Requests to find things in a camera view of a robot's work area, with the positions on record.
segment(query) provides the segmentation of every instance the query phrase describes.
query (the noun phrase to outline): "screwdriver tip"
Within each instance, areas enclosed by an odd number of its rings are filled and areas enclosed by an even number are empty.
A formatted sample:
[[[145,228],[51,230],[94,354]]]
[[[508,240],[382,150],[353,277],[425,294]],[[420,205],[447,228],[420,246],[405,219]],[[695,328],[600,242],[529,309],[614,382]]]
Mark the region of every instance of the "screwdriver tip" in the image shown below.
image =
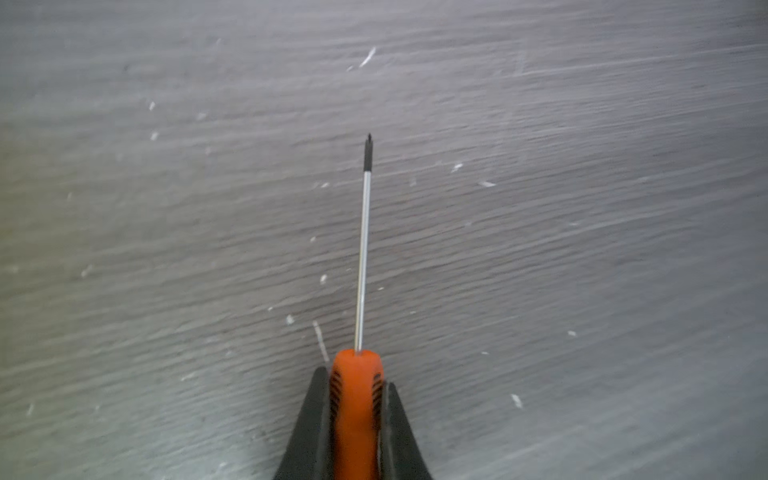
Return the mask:
[[[373,137],[371,137],[371,134],[368,134],[368,139],[366,140],[366,156],[365,161],[362,165],[362,170],[366,172],[370,172],[373,167]]]

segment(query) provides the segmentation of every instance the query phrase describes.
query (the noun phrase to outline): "wood grain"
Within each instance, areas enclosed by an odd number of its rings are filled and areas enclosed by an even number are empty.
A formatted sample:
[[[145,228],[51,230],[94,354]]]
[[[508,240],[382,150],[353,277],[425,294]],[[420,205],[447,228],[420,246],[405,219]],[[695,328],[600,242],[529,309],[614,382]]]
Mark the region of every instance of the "wood grain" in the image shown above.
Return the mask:
[[[0,8],[4,478],[271,478],[369,131],[366,346],[436,478],[764,478],[761,2]]]

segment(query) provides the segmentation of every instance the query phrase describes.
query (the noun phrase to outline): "white speck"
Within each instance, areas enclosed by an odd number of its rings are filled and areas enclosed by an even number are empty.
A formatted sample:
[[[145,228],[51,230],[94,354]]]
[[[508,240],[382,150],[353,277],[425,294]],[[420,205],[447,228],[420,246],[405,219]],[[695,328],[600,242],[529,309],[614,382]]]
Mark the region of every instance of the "white speck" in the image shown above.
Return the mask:
[[[326,344],[323,342],[323,331],[320,329],[320,325],[317,323],[317,320],[312,321],[312,326],[315,327],[315,335],[317,335],[317,344],[320,345],[320,352],[323,354],[323,360],[326,361],[326,363],[330,362],[331,359],[328,357],[328,350],[326,350]]]
[[[520,397],[518,397],[514,393],[511,395],[511,397],[512,397],[512,401],[515,402],[515,406],[518,407],[519,409],[522,409],[523,408],[523,401],[520,400]]]
[[[365,59],[365,60],[363,60],[363,61],[360,63],[360,66],[359,66],[358,68],[363,68],[363,67],[365,67],[365,66],[366,66],[366,64],[367,64],[369,61],[371,61],[371,58],[373,58],[373,55],[374,55],[375,53],[376,53],[376,47],[373,47],[373,48],[371,48],[371,51],[369,51],[369,52],[368,52],[368,56],[366,57],[366,59]]]
[[[85,270],[83,270],[82,272],[80,272],[80,278],[85,278],[86,276],[88,276],[88,274],[89,274],[89,273],[90,273],[90,272],[91,272],[93,269],[94,269],[94,266],[93,266],[93,265],[88,265],[87,267],[85,267]]]

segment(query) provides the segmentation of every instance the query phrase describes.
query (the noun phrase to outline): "screwdriver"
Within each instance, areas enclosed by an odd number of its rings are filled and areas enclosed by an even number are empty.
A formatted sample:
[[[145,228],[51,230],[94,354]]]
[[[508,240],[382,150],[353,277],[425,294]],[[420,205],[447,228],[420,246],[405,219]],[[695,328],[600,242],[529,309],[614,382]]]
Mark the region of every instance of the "screwdriver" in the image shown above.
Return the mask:
[[[355,345],[354,348],[342,350],[336,355],[329,381],[334,480],[379,478],[379,429],[384,367],[379,355],[362,348],[372,163],[373,139],[371,134],[368,134],[362,173]]]
[[[381,358],[362,348],[373,139],[362,183],[355,344],[336,355],[330,379],[315,369],[274,480],[432,480],[395,384]]]

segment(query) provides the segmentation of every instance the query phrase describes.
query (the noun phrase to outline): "scratch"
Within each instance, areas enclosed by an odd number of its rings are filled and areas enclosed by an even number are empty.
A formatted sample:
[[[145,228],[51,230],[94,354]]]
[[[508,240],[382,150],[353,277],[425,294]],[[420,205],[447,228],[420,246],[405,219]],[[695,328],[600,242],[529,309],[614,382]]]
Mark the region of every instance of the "scratch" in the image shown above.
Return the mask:
[[[320,329],[320,325],[317,323],[317,320],[312,321],[312,326],[315,327],[315,335],[317,335],[317,344],[320,345],[320,352],[323,354],[323,360],[325,360],[326,363],[328,363],[331,361],[331,359],[328,357],[328,350],[326,350],[326,343],[323,342],[323,331]]]
[[[518,53],[518,62],[515,65],[515,73],[512,74],[513,77],[518,77],[523,74],[523,69],[525,68],[525,44],[526,44],[525,38],[520,40],[520,52]]]
[[[373,55],[376,53],[376,47],[371,48],[371,51],[368,52],[368,56],[365,60],[360,63],[360,66],[358,68],[363,68],[366,66],[366,64],[371,61],[371,58],[373,58]]]

